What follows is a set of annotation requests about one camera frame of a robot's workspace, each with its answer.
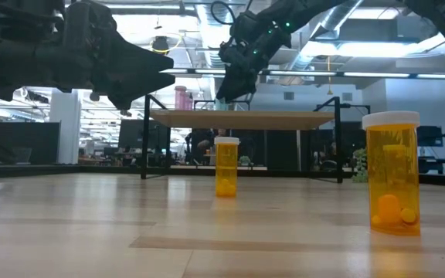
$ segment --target cable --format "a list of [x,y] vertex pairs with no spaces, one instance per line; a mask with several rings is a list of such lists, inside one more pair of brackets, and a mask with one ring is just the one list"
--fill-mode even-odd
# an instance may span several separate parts
[[161,49],[155,49],[155,48],[154,48],[154,41],[151,41],[151,49],[152,49],[152,51],[154,51],[155,53],[168,53],[168,52],[170,52],[171,50],[177,48],[177,47],[179,46],[179,44],[182,43],[182,40],[183,40],[183,36],[182,36],[182,34],[177,34],[177,33],[167,33],[167,32],[166,32],[165,34],[166,34],[166,35],[175,35],[175,36],[178,36],[178,42],[176,43],[175,46],[173,46],[173,47],[171,47],[171,48],[169,48],[169,49],[161,50]]
[[358,110],[358,112],[360,112],[360,114],[362,115],[362,116],[365,116],[365,113],[363,113],[361,110],[360,110],[360,108],[358,108],[358,107],[355,107],[356,108],[356,110]]
[[246,6],[246,11],[248,11],[248,9],[250,8],[250,6],[252,5],[252,2],[253,2],[253,0],[250,0],[249,2],[248,2],[248,5]]
[[395,6],[390,6],[390,7],[387,7],[385,10],[383,10],[383,11],[380,13],[380,15],[377,17],[377,19],[380,19],[380,17],[381,17],[383,14],[385,14],[387,11],[389,11],[391,8],[394,8],[396,11],[398,11],[398,15],[401,15],[401,14],[402,14],[401,11],[400,11],[397,7],[395,7]]
[[[231,18],[233,19],[232,22],[224,22],[224,21],[222,21],[221,19],[218,19],[218,18],[217,18],[216,14],[214,13],[214,6],[217,5],[217,4],[223,5],[223,6],[225,6],[225,7],[228,9],[228,12],[230,13]],[[214,2],[210,5],[210,14],[211,14],[212,17],[214,18],[214,20],[216,20],[218,23],[223,24],[223,25],[232,25],[232,24],[236,21],[235,13],[234,13],[233,10],[231,9],[231,7],[229,7],[229,5],[226,4],[226,3],[223,2],[223,1],[219,1],[219,0],[218,0],[218,1],[214,1]]]
[[44,112],[44,109],[42,109],[41,107],[39,107],[39,106],[37,105],[37,103],[36,103],[34,100],[32,100],[32,99],[30,99],[30,100],[32,101],[32,103],[34,103],[34,107],[37,107],[37,110],[39,110],[40,113],[42,114],[42,119],[43,119],[43,120],[46,120],[47,115],[46,115],[46,112]]

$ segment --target wooden table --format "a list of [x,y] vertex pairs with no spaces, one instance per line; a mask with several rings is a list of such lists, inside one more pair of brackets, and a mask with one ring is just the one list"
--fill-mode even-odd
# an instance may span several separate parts
[[74,174],[0,179],[0,277],[445,278],[445,186],[421,237],[374,232],[366,184]]
[[332,112],[151,110],[167,127],[308,131],[334,119]]

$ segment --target white column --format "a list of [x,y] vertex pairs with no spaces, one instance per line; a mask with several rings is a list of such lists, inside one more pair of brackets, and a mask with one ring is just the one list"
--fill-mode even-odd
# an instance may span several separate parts
[[82,97],[79,90],[72,90],[71,93],[53,90],[49,121],[61,123],[58,163],[78,163],[81,112]]

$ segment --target ceiling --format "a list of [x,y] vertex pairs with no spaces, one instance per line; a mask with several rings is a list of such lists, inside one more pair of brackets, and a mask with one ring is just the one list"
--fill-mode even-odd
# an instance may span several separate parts
[[[209,0],[184,0],[186,8],[198,10],[196,7],[210,3]],[[172,1],[137,1],[137,0],[109,0],[108,5],[139,5],[146,7],[159,5],[173,6],[178,2]],[[238,15],[245,9],[246,1],[229,1],[231,7]],[[254,0],[250,10],[259,12],[268,7],[271,0]],[[115,15],[118,32],[129,42],[144,48],[150,48],[155,36],[167,36],[168,42],[174,49],[168,54],[175,61],[178,68],[203,68],[208,67],[208,53],[217,53],[218,49],[209,49],[208,46],[217,47],[217,44],[227,39],[225,29],[216,32],[205,32],[202,17],[179,15]],[[320,16],[314,19],[319,22]],[[298,30],[292,35],[292,47],[281,50],[272,58],[270,64],[280,69],[286,69],[290,63],[301,53],[313,56],[308,69],[315,70],[341,70],[359,72],[423,72],[445,73],[445,42],[435,42],[434,47],[427,46],[421,49],[423,55],[410,58],[373,58],[333,55],[329,59],[325,56],[316,56],[320,53],[301,51],[310,37],[310,26]],[[419,16],[410,13],[406,7],[395,0],[365,0],[356,9],[346,23],[340,28],[340,35],[336,40],[318,40],[317,43],[332,44],[339,48],[348,42],[403,42],[418,46],[437,33],[433,26]],[[357,90],[368,86],[372,79],[359,78],[337,79],[336,84],[351,84]],[[301,80],[300,78],[283,78],[272,83],[281,85],[323,85],[328,83],[328,78],[315,78],[314,80]],[[212,100],[215,95],[215,84],[212,78],[177,78],[173,86],[166,87],[152,94],[167,108],[175,107],[174,87],[183,85],[187,87],[195,100]],[[28,88],[52,101],[51,88]],[[83,94],[82,112],[82,138],[95,139],[103,142],[117,142],[119,136],[118,121],[124,118],[120,112],[114,109],[107,97],[101,97],[99,101],[90,100],[90,91],[81,90]],[[12,102],[0,100],[0,120],[48,120],[49,104],[33,103],[21,97],[15,92]],[[132,103],[129,118],[143,118],[144,98]],[[177,137],[183,137],[188,131],[176,131]]]

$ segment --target computer monitor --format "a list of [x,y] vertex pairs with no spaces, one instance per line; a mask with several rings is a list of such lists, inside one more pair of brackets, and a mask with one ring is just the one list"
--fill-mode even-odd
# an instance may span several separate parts
[[[143,120],[122,120],[119,147],[142,148],[144,136]],[[168,128],[155,120],[149,123],[148,148],[166,148]]]
[[116,154],[119,151],[118,147],[105,147],[104,148],[104,156],[110,157]]
[[9,150],[32,149],[30,164],[55,164],[58,160],[59,123],[0,122],[0,145]]
[[442,128],[421,126],[416,129],[419,147],[443,147]]

